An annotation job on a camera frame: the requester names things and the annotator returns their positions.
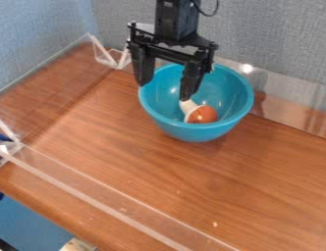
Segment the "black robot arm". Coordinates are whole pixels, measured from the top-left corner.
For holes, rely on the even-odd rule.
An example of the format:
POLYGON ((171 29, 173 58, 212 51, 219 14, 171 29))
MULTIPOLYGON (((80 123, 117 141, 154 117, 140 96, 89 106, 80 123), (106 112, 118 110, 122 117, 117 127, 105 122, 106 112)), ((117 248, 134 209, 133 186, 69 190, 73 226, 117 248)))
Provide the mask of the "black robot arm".
POLYGON ((199 91, 203 78, 213 70, 219 44, 204 38, 199 32, 199 15, 212 17, 201 8, 201 0, 157 0, 156 23, 128 24, 130 36, 128 49, 137 82, 145 86, 154 78, 156 58, 184 67, 180 100, 188 101, 199 91))

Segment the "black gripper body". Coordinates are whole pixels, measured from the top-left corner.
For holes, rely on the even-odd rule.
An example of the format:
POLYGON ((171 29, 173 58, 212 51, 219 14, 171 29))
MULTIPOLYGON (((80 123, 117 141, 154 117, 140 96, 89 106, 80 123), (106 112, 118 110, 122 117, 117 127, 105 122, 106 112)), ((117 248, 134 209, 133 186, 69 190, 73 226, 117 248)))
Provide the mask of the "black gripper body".
POLYGON ((196 31, 175 39, 157 34, 153 25, 132 22, 128 27, 130 31, 128 49, 132 42, 145 45, 156 58, 180 65, 185 65, 192 59, 207 59, 207 73, 212 70, 219 44, 204 38, 196 31))

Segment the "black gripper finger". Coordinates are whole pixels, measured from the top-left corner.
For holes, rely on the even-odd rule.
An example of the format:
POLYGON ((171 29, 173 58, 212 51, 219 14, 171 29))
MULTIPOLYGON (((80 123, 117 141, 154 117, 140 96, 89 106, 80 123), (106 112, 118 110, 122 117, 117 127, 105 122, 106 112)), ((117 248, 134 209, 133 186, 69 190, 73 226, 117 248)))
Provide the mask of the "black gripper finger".
POLYGON ((192 59, 185 63, 180 84, 180 100, 187 101, 197 92, 208 69, 207 59, 192 59))
POLYGON ((144 86, 152 81, 154 76, 156 57, 150 54, 145 45, 132 42, 129 49, 136 80, 144 86))

